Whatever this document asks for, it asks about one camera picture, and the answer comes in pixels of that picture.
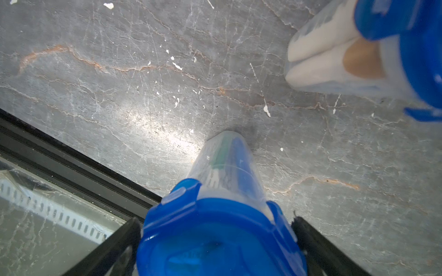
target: black metal frame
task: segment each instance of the black metal frame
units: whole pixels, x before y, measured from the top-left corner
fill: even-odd
[[[0,110],[0,156],[124,220],[161,197]]]

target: marble floor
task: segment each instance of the marble floor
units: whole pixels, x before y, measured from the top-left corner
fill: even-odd
[[[237,131],[287,217],[375,276],[440,276],[442,125],[284,80],[327,2],[3,0],[0,108],[161,196]]]

